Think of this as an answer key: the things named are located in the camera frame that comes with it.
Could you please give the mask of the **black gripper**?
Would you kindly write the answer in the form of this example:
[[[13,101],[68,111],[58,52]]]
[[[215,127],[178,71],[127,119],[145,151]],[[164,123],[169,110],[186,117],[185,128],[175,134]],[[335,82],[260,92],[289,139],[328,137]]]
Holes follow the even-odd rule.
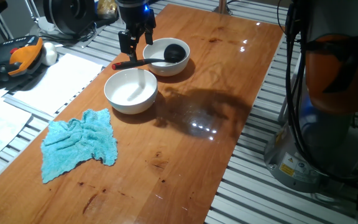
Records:
[[[136,40],[132,37],[145,35],[147,45],[152,45],[153,32],[156,28],[154,11],[148,0],[116,0],[121,19],[126,24],[126,31],[118,33],[121,52],[128,55],[131,62],[137,61]]]

